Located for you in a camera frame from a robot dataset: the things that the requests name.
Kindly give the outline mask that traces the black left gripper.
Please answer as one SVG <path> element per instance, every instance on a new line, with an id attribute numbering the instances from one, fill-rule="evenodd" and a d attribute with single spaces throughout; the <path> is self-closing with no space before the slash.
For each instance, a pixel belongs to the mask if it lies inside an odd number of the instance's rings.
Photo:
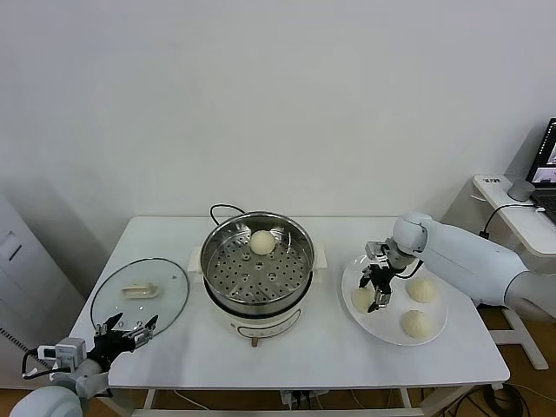
<path id="1" fill-rule="evenodd" d="M 122 313 L 118 313 L 109 317 L 103 324 L 96 324 L 91 360 L 99 366 L 110 366 L 120 354 L 133 352 L 135 348 L 144 346 L 154 337 L 157 314 L 133 331 L 133 339 L 125 336 L 124 332 L 111 332 L 121 318 Z"/>

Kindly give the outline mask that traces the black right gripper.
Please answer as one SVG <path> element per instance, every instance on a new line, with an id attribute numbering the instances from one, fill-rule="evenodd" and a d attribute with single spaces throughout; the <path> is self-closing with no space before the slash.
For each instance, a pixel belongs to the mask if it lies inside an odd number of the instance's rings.
<path id="1" fill-rule="evenodd" d="M 378 264 L 371 264 L 370 268 L 362 271 L 358 288 L 374 288 L 373 302 L 367 309 L 368 313 L 372 313 L 379 309 L 385 308 L 390 302 L 392 289 L 391 280 L 394 278 L 394 270 L 390 267 L 381 267 Z"/>

